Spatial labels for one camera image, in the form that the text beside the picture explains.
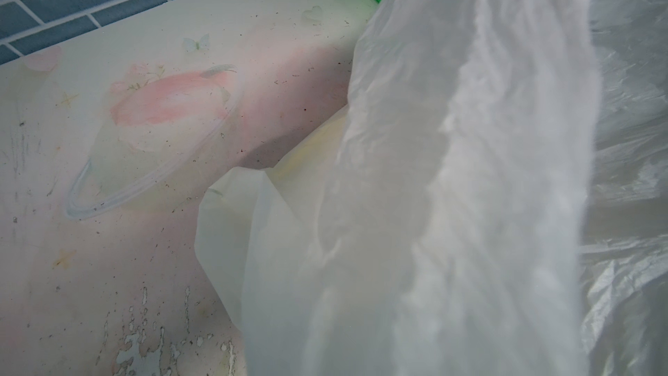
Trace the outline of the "white plastic bag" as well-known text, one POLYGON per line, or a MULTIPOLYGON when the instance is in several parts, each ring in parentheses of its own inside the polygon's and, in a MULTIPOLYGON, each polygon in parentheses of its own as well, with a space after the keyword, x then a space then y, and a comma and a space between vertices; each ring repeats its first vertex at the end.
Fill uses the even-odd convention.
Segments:
POLYGON ((382 0, 195 250, 250 375, 664 375, 667 0, 382 0))

